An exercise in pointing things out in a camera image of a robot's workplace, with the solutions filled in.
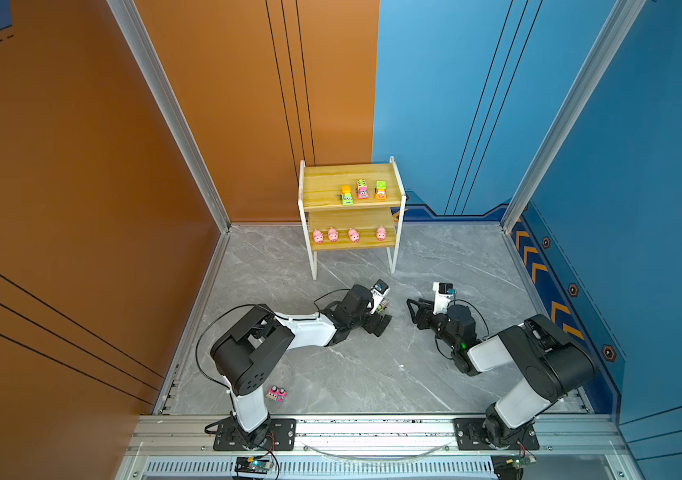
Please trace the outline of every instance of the blue wall border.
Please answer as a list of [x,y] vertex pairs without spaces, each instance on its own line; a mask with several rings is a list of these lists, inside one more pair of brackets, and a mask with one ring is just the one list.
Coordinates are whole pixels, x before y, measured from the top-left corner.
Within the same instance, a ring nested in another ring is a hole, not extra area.
[[[404,205],[407,209],[404,216],[406,222],[500,222],[509,207],[507,202],[491,208],[482,215],[440,215],[412,190],[406,190],[405,194],[408,196]],[[398,211],[399,208],[392,208],[393,213],[396,214]]]
[[[554,244],[554,238],[535,208],[526,209],[510,235],[549,318],[585,346],[599,362],[600,374],[584,386],[594,412],[609,414],[618,422],[620,381],[624,376],[623,355],[616,349],[618,355],[614,362],[604,359],[603,346],[614,346],[615,343],[596,317],[586,292],[576,282],[575,274]],[[576,296],[566,293],[572,284],[576,285]],[[585,322],[584,317],[590,320],[596,318],[598,325],[594,321]]]

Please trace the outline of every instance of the orange chevron stripe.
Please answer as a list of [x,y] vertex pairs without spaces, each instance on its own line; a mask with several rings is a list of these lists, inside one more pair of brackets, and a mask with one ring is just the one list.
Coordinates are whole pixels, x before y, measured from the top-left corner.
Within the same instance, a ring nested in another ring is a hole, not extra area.
[[522,230],[517,232],[517,250],[520,249],[520,237],[521,236],[530,236],[530,234],[528,234],[528,232],[523,232]]
[[570,326],[570,325],[565,325],[565,324],[563,324],[563,325],[562,325],[562,330],[564,330],[565,333],[572,333],[573,335],[576,335],[576,336],[577,336],[578,338],[580,338],[581,340],[584,339],[584,334],[581,333],[581,332],[579,332],[578,330],[576,330],[575,328],[573,328],[573,327]]
[[557,323],[557,320],[555,319],[555,317],[557,315],[557,311],[565,312],[568,315],[570,315],[570,309],[568,309],[565,305],[563,305],[562,303],[552,302],[551,303],[551,321],[554,323]]
[[524,264],[525,264],[525,266],[528,266],[528,254],[537,254],[538,250],[536,250],[532,246],[526,246],[522,250],[524,250],[524,252],[525,252],[525,256],[523,258]]
[[549,271],[546,265],[536,264],[535,262],[533,262],[533,271],[530,273],[530,275],[533,277],[533,283],[535,283],[535,274],[538,270],[543,270],[544,272]]

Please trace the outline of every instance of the white metal shelf frame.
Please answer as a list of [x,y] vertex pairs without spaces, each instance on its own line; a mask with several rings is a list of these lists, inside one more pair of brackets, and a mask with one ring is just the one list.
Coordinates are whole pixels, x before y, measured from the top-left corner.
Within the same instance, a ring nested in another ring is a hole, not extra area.
[[[399,215],[397,215],[397,239],[394,243],[394,255],[392,255],[392,248],[386,247],[386,257],[388,258],[389,267],[391,268],[392,274],[397,267],[397,258],[399,257],[399,243],[402,240],[402,218],[404,217],[404,203],[407,200],[407,195],[404,193],[404,185],[402,184],[402,177],[399,174],[399,168],[397,168],[397,161],[394,157],[389,158],[389,163],[394,168],[394,175],[397,178],[397,187],[402,195],[402,201],[399,206]],[[301,172],[298,177],[298,212],[301,214],[301,226],[303,227],[303,237],[306,241],[306,252],[308,254],[308,264],[312,270],[312,279],[317,279],[317,252],[312,252],[312,241],[308,234],[308,222],[306,221],[306,211],[303,206],[303,179],[306,170],[306,163],[301,160]]]

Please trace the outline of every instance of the gray floor tile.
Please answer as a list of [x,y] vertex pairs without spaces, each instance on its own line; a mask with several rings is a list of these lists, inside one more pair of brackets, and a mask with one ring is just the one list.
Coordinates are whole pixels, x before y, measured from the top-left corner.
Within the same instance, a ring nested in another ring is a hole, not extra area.
[[[354,283],[372,286],[379,278],[390,285],[386,313],[393,320],[380,338],[360,329],[336,346],[285,354],[265,384],[288,390],[285,402],[268,402],[272,413],[484,412],[522,379],[515,366],[473,378],[461,374],[436,351],[434,336],[416,329],[405,304],[407,298],[433,298],[432,282],[441,281],[453,283],[459,298],[480,309],[490,333],[535,314],[498,225],[406,224],[394,275],[384,249],[325,252],[318,261],[314,281],[299,226],[233,227],[200,325],[199,332],[242,303],[312,313],[312,300],[331,290]],[[342,296],[336,293],[319,305]],[[202,339],[200,360],[211,376],[218,377],[208,354],[212,343],[245,312],[224,317]],[[483,325],[478,332],[485,334]],[[583,411],[580,405],[579,398],[568,396],[552,410]],[[224,414],[230,409],[224,389],[205,379],[190,358],[173,413]]]

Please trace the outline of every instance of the pink toy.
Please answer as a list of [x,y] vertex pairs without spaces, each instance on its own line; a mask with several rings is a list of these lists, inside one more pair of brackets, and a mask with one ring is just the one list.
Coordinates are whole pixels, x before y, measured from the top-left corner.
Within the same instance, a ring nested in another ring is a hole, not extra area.
[[275,402],[281,402],[287,396],[288,396],[287,390],[277,388],[277,386],[273,386],[271,389],[269,389],[269,392],[266,394],[266,398],[268,398],[269,400],[274,400]]

